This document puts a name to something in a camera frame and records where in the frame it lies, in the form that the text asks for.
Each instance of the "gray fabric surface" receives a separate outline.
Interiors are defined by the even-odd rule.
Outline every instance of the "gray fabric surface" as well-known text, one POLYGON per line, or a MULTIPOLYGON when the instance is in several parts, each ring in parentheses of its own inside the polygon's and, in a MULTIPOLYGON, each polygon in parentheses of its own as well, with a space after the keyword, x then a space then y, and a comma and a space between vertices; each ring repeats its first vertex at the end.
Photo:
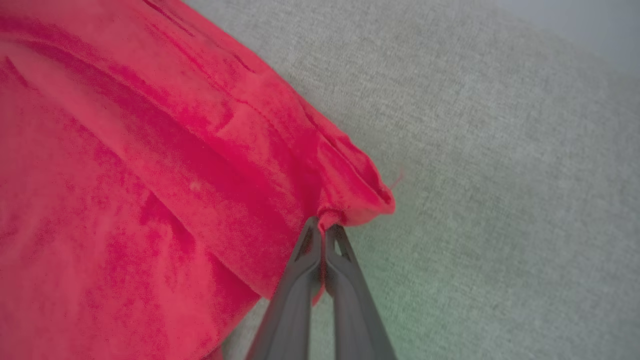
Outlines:
POLYGON ((638 80, 486 1, 188 4, 404 174, 395 215, 348 229, 398 358, 640 359, 638 80))

